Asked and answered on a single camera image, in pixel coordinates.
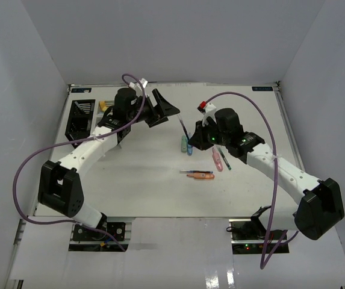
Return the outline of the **blue highlighter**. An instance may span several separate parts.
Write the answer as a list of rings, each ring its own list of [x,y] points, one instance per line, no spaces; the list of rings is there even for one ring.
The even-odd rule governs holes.
[[[187,145],[187,154],[191,156],[193,154],[193,147],[191,145]]]

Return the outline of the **green capped highlighter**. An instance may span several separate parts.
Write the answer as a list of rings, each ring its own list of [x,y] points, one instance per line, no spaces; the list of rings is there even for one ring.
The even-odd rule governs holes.
[[[187,153],[188,147],[187,147],[187,138],[185,135],[181,137],[181,152]]]

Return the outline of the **purple gel pen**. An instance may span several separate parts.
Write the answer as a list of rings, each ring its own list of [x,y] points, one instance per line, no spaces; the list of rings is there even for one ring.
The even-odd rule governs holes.
[[[187,143],[188,143],[188,141],[189,141],[189,139],[190,139],[190,136],[189,136],[189,133],[188,133],[188,131],[187,131],[187,128],[186,128],[186,126],[185,126],[185,124],[184,124],[184,121],[183,121],[183,119],[182,119],[182,117],[181,117],[180,114],[178,114],[178,119],[179,119],[179,122],[180,122],[180,124],[181,124],[181,126],[182,126],[183,132],[184,132],[184,134],[185,134],[185,137],[186,137],[186,140],[187,140]]]

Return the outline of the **green gel pen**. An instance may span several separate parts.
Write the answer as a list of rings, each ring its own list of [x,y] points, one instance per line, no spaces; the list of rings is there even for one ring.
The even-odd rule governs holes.
[[[224,161],[224,163],[225,163],[227,169],[228,169],[228,170],[232,170],[232,167],[231,167],[229,161],[227,160],[225,154],[223,153],[222,149],[221,149],[220,147],[217,147],[217,150],[218,150],[220,156],[222,157],[222,159],[223,159],[223,161]]]

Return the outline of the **blue gel pen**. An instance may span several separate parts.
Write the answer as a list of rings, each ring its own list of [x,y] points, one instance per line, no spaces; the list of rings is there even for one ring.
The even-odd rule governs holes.
[[[213,171],[209,170],[179,170],[180,173],[191,174],[191,173],[204,173],[204,174],[213,174]]]

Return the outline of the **yellow highlighter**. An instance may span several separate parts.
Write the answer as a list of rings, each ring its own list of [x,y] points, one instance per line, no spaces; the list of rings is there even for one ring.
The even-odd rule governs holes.
[[[99,107],[100,107],[101,111],[105,112],[105,110],[107,109],[105,101],[100,101]]]

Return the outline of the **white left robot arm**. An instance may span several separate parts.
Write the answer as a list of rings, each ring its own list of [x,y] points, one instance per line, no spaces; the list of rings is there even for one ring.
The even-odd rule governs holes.
[[[134,89],[117,91],[89,137],[59,161],[44,163],[40,174],[38,202],[70,219],[86,225],[93,240],[107,233],[106,216],[84,200],[81,180],[87,171],[109,150],[115,148],[130,132],[130,122],[145,122],[149,127],[164,123],[180,110],[165,100],[157,89],[149,97],[137,96]]]

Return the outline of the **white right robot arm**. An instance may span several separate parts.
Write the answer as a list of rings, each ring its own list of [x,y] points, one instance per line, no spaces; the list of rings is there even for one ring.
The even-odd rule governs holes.
[[[232,108],[218,110],[213,104],[198,109],[202,120],[196,122],[189,144],[201,151],[216,145],[248,166],[270,178],[295,202],[297,209],[274,215],[270,207],[262,207],[251,216],[252,235],[265,240],[273,230],[299,231],[311,240],[318,240],[344,218],[344,207],[338,182],[309,175],[282,157],[263,138],[247,132]]]

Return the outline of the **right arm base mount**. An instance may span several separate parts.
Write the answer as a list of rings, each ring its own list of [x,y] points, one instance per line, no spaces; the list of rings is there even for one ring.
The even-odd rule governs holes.
[[[258,220],[262,213],[269,213],[270,206],[260,207],[252,217],[229,219],[226,231],[230,233],[234,255],[261,255],[266,228]]]

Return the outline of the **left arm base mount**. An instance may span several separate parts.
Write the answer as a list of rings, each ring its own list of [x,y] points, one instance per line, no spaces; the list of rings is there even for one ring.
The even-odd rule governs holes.
[[[129,246],[130,231],[125,222],[107,222],[101,228],[107,234],[75,225],[70,237],[70,252],[125,252]]]

